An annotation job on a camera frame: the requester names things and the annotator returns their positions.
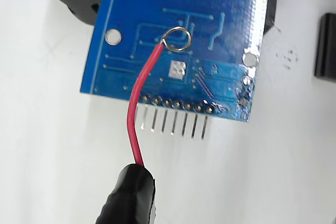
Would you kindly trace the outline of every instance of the white surface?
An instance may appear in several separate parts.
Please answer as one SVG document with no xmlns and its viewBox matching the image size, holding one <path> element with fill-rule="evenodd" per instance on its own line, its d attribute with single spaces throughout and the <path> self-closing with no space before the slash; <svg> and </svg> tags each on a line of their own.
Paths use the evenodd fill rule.
<svg viewBox="0 0 336 224">
<path fill-rule="evenodd" d="M 92 28 L 66 6 L 0 2 L 0 223 L 95 223 L 133 162 L 127 103 L 79 93 Z M 155 223 L 332 222 L 336 84 L 313 77 L 330 11 L 336 0 L 278 0 L 249 124 L 211 119 L 203 142 L 139 132 Z"/>
</svg>

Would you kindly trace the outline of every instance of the mounting hole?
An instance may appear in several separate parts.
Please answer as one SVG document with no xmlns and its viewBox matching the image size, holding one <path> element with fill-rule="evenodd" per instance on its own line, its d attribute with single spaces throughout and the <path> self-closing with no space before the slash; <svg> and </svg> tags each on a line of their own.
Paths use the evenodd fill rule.
<svg viewBox="0 0 336 224">
<path fill-rule="evenodd" d="M 255 54 L 247 52 L 243 55 L 243 63 L 246 67 L 254 68 L 258 65 L 259 59 Z"/>
<path fill-rule="evenodd" d="M 116 46 L 121 41 L 121 33 L 116 29 L 108 30 L 105 34 L 106 42 L 111 46 Z"/>
</svg>

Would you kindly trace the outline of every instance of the printed circuit board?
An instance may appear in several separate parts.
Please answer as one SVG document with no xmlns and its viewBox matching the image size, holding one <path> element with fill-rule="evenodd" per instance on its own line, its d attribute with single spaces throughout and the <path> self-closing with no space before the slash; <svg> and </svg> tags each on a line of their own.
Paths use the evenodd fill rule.
<svg viewBox="0 0 336 224">
<path fill-rule="evenodd" d="M 102 0 L 81 92 L 128 100 L 161 36 L 183 26 L 191 47 L 163 52 L 140 102 L 248 121 L 267 1 Z M 169 36 L 176 47 L 186 41 Z"/>
</svg>

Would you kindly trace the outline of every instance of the metal pin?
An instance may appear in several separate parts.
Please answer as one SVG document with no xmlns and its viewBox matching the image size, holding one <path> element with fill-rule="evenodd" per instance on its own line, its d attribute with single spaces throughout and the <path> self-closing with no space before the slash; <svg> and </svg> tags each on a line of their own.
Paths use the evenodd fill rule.
<svg viewBox="0 0 336 224">
<path fill-rule="evenodd" d="M 155 112 L 154 112 L 154 118 L 153 118 L 153 123 L 152 123 L 152 132 L 154 132 L 154 129 L 155 129 L 155 123 L 156 123 L 156 116 L 157 116 L 157 108 L 155 109 Z"/>
<path fill-rule="evenodd" d="M 184 122 L 183 122 L 183 128 L 182 128 L 182 136 L 184 136 L 185 126 L 187 124 L 187 118 L 188 118 L 188 113 L 185 113 Z"/>
<path fill-rule="evenodd" d="M 175 133 L 176 120 L 177 120 L 177 111 L 175 111 L 174 122 L 173 122 L 173 128 L 172 128 L 172 136 L 173 136 L 174 133 Z"/>
<path fill-rule="evenodd" d="M 202 140 L 204 139 L 207 121 L 208 121 L 208 117 L 206 116 L 205 119 L 204 119 L 204 125 L 203 125 L 203 130 L 202 130 Z"/>
<path fill-rule="evenodd" d="M 142 118 L 142 123 L 141 123 L 141 127 L 140 127 L 140 129 L 142 129 L 142 130 L 145 129 L 145 121 L 146 121 L 147 111 L 148 111 L 148 107 L 145 106 L 145 111 L 143 112 L 143 118 Z"/>
<path fill-rule="evenodd" d="M 163 117 L 163 122 L 162 122 L 162 129 L 161 129 L 162 133 L 164 132 L 164 127 L 166 126 L 167 114 L 168 114 L 168 110 L 166 110 L 164 112 L 164 117 Z"/>
<path fill-rule="evenodd" d="M 197 118 L 198 118 L 198 115 L 196 114 L 196 115 L 195 115 L 194 127 L 193 127 L 193 133 L 191 134 L 191 138 L 194 138 L 194 136 L 195 136 L 195 130 L 196 130 L 196 124 L 197 124 Z"/>
</svg>

